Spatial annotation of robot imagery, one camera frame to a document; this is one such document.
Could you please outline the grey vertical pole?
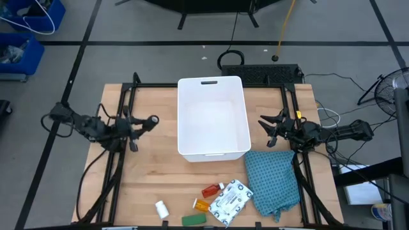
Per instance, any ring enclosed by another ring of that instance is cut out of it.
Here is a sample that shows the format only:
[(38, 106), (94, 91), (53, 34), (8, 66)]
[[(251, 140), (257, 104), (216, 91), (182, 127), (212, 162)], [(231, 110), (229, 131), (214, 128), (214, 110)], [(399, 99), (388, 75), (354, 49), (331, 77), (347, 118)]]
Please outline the grey vertical pole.
[(403, 174), (409, 178), (409, 89), (394, 90)]

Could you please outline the white blue-printed gauze packet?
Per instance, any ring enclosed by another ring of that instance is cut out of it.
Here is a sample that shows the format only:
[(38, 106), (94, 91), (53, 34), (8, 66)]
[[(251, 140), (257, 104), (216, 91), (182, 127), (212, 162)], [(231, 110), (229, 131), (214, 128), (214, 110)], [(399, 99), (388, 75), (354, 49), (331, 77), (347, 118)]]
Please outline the white blue-printed gauze packet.
[(252, 198), (253, 191), (238, 180), (232, 180), (209, 207), (209, 212), (226, 227)]

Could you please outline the orange pill bottle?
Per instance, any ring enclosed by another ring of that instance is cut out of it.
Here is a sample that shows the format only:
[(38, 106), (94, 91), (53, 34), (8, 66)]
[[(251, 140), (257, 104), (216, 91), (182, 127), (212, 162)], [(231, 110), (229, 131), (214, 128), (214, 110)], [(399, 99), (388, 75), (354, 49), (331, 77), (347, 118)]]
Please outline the orange pill bottle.
[(210, 210), (210, 204), (204, 200), (195, 198), (192, 208), (207, 213)]

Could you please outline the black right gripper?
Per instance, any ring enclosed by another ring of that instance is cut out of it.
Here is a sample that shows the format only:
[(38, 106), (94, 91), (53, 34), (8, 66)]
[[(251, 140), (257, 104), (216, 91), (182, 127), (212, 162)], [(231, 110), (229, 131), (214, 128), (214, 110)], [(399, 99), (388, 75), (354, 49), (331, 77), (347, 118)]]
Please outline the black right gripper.
[(270, 140), (267, 142), (267, 146), (272, 148), (277, 142), (277, 136), (281, 136), (284, 139), (288, 140), (293, 148), (300, 148), (302, 146), (301, 138), (296, 137), (298, 132), (295, 127), (296, 121), (291, 119), (289, 115), (289, 110), (284, 108), (276, 116), (260, 116), (261, 120), (258, 123), (267, 133), (267, 136), (270, 137)]

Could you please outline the red bottle with white cap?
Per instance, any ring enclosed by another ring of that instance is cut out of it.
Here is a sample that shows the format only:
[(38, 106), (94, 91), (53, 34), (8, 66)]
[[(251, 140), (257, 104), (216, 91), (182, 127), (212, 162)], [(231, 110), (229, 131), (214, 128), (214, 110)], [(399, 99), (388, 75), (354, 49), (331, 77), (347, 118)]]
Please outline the red bottle with white cap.
[(210, 185), (209, 187), (203, 189), (201, 193), (204, 198), (207, 198), (207, 197), (217, 194), (219, 190), (223, 190), (223, 189), (224, 189), (224, 184), (217, 183), (217, 184)]

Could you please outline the white perforated plastic basket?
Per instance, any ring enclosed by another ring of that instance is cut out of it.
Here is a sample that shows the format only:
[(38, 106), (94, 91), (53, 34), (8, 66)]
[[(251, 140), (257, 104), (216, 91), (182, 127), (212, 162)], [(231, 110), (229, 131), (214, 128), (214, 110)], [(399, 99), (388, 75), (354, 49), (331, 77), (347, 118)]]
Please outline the white perforated plastic basket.
[(177, 90), (177, 146), (184, 159), (237, 160), (251, 149), (241, 78), (184, 78)]

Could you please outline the white plastic bottle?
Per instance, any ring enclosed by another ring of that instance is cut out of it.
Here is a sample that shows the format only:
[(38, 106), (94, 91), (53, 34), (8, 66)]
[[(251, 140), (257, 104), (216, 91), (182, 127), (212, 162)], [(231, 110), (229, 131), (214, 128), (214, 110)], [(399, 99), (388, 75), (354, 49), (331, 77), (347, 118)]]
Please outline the white plastic bottle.
[(155, 203), (155, 207), (160, 219), (165, 219), (169, 216), (169, 211), (163, 201)]

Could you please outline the blue storage bin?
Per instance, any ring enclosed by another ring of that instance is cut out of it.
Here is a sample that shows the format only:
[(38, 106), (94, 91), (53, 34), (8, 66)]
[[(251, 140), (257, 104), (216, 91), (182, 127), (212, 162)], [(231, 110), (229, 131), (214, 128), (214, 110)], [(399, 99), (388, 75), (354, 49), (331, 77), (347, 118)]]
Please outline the blue storage bin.
[(7, 46), (20, 48), (25, 45), (22, 57), (16, 63), (1, 63), (0, 73), (32, 75), (45, 51), (44, 46), (30, 33), (0, 33), (0, 56)]
[(58, 30), (66, 10), (60, 0), (7, 0), (0, 19), (17, 31), (49, 35)]

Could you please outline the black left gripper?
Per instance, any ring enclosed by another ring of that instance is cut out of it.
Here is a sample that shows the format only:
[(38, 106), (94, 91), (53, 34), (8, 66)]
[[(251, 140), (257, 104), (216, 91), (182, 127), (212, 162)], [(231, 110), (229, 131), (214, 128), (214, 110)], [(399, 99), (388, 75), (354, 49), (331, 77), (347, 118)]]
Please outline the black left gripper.
[[(156, 115), (149, 116), (146, 119), (138, 119), (130, 114), (129, 106), (122, 107), (122, 113), (125, 116), (121, 117), (119, 114), (115, 121), (116, 129), (120, 137), (128, 137), (130, 139), (129, 146), (133, 152), (138, 151), (135, 140), (142, 136), (145, 132), (151, 131), (151, 126), (156, 126), (159, 123), (159, 117)], [(142, 125), (138, 130), (134, 130), (133, 125)]]

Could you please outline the black metal table frame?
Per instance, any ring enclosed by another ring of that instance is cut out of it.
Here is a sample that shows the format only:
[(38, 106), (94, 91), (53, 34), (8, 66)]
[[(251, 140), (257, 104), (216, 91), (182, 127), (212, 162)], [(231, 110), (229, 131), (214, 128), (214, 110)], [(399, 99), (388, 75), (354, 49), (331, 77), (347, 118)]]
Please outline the black metal table frame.
[[(161, 226), (155, 203), (163, 201), (170, 215), (165, 218), (169, 228), (181, 226), (181, 218), (200, 213), (192, 208), (195, 198), (202, 199), (201, 190), (211, 184), (229, 183), (238, 179), (247, 184), (244, 157), (223, 162), (190, 163), (177, 148), (177, 85), (138, 85), (134, 97), (133, 116), (144, 119), (151, 114), (160, 118), (159, 124), (145, 133), (138, 141), (139, 151), (126, 150), (124, 154), (108, 154), (90, 167), (82, 184), (79, 212), (84, 217), (93, 206), (104, 184), (105, 173), (109, 178), (116, 168), (118, 157), (124, 157), (123, 171), (117, 190), (109, 194), (99, 215), (94, 221), (110, 222), (120, 226)], [(311, 85), (296, 85), (299, 110), (308, 120), (319, 122), (316, 102)], [(267, 136), (258, 124), (260, 115), (275, 116), (283, 108), (282, 93), (279, 88), (244, 88), (245, 104), (252, 150), (282, 151), (289, 149), (283, 139), (277, 141), (275, 149), (267, 148)], [(334, 184), (330, 163), (317, 153), (309, 155), (309, 163), (315, 191), (326, 208), (340, 222), (344, 222)], [(296, 205), (281, 215), (276, 223), (272, 217), (262, 217), (252, 201), (232, 222), (231, 227), (254, 228), (255, 222), (263, 227), (302, 226), (300, 205)]]

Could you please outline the black desk beam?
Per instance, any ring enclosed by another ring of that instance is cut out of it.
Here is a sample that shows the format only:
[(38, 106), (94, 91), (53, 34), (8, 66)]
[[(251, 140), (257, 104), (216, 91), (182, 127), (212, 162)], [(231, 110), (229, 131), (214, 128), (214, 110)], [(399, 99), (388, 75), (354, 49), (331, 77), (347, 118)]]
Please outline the black desk beam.
[(386, 178), (390, 174), (397, 174), (409, 178), (409, 158), (397, 157), (362, 169), (334, 176), (336, 186), (349, 186), (359, 183)]

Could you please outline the black standing fan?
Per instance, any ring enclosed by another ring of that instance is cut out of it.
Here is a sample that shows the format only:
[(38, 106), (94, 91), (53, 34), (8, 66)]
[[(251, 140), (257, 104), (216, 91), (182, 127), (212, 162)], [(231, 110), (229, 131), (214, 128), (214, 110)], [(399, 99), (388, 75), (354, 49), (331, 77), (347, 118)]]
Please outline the black standing fan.
[(357, 105), (375, 101), (377, 106), (390, 116), (396, 116), (394, 90), (409, 89), (409, 67), (380, 75), (376, 82), (359, 98)]

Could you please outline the teal patterned cloth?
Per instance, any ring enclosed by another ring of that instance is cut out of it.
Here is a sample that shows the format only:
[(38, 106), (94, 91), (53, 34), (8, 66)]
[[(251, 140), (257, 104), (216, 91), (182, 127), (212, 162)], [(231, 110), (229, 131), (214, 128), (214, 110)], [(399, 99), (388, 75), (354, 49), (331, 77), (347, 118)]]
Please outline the teal patterned cloth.
[(293, 170), (295, 152), (248, 151), (245, 168), (255, 208), (264, 217), (275, 222), (281, 213), (289, 211), (300, 202), (298, 183)]

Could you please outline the black stand with legs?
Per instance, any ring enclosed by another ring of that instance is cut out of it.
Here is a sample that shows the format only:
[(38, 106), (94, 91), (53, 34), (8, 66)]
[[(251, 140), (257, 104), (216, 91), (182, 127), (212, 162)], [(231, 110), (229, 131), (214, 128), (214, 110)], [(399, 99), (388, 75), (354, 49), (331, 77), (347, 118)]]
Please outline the black stand with legs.
[(178, 30), (182, 30), (187, 15), (205, 13), (244, 13), (248, 15), (253, 26), (259, 25), (254, 14), (271, 4), (282, 0), (143, 0), (159, 7), (178, 12), (181, 19)]

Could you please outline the white flat box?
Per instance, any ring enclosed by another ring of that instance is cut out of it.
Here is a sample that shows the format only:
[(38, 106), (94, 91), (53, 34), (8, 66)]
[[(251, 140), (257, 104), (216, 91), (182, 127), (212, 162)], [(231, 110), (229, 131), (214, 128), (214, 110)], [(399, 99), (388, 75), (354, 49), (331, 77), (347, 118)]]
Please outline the white flat box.
[(383, 202), (379, 189), (370, 182), (343, 188), (349, 205), (372, 205)]

